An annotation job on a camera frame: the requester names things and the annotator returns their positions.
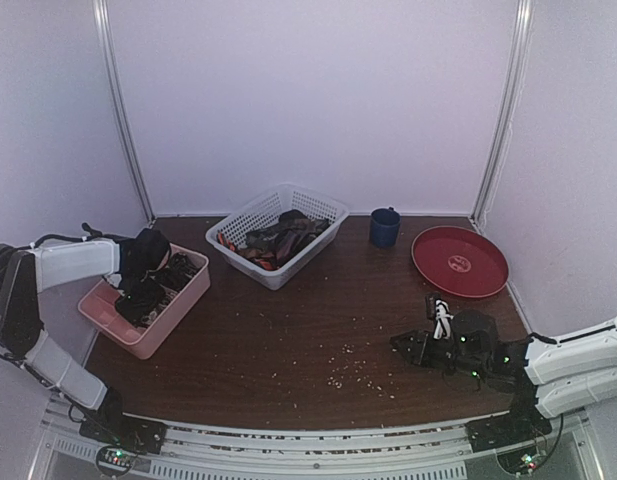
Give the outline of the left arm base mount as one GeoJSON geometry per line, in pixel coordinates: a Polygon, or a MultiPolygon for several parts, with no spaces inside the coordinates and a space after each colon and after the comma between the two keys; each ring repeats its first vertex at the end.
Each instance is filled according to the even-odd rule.
{"type": "Polygon", "coordinates": [[[116,429],[97,426],[92,420],[84,421],[79,427],[79,434],[85,438],[138,454],[159,454],[166,433],[167,425],[163,422],[127,415],[116,429]]]}

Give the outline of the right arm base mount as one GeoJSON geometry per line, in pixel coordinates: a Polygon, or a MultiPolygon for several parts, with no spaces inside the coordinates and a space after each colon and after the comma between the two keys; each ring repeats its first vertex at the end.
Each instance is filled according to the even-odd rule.
{"type": "Polygon", "coordinates": [[[551,421],[539,416],[507,413],[473,420],[465,425],[474,453],[530,441],[552,432],[551,421]]]}

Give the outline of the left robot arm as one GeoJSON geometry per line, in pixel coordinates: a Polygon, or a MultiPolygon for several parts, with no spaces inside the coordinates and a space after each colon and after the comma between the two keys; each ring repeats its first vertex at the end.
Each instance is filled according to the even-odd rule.
{"type": "Polygon", "coordinates": [[[125,442],[132,424],[121,395],[90,373],[68,344],[85,326],[53,334],[76,317],[78,294],[96,280],[110,282],[133,303],[156,298],[152,280],[171,252],[166,237],[150,228],[134,237],[86,229],[81,237],[0,243],[0,360],[65,397],[109,443],[125,442]]]}

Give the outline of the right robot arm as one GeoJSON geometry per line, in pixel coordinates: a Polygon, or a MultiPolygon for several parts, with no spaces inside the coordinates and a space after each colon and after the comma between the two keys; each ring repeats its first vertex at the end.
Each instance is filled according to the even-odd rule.
{"type": "Polygon", "coordinates": [[[500,338],[495,319],[477,310],[450,314],[443,304],[433,331],[411,330],[390,338],[411,365],[462,373],[516,402],[501,419],[507,440],[523,440],[539,415],[556,418],[617,397],[617,316],[558,337],[531,332],[500,338]]]}

